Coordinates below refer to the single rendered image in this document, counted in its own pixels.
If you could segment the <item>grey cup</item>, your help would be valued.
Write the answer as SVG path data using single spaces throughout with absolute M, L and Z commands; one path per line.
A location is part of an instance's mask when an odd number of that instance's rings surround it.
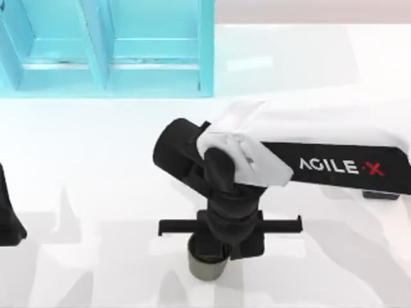
M 193 277 L 202 282 L 213 282 L 218 280 L 229 261 L 228 251 L 224 248 L 223 255 L 221 257 L 200 257 L 197 252 L 197 235 L 192 234 L 187 243 L 187 260 L 188 269 Z

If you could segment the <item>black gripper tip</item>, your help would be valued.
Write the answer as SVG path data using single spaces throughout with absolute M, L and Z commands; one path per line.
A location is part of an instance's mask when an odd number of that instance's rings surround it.
M 0 163 L 0 247 L 18 246 L 27 235 L 24 225 L 13 209 L 3 165 Z

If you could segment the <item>light blue rack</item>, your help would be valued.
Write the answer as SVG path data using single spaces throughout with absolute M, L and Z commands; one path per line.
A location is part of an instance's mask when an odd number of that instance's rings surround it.
M 0 98 L 208 98 L 216 0 L 0 0 Z

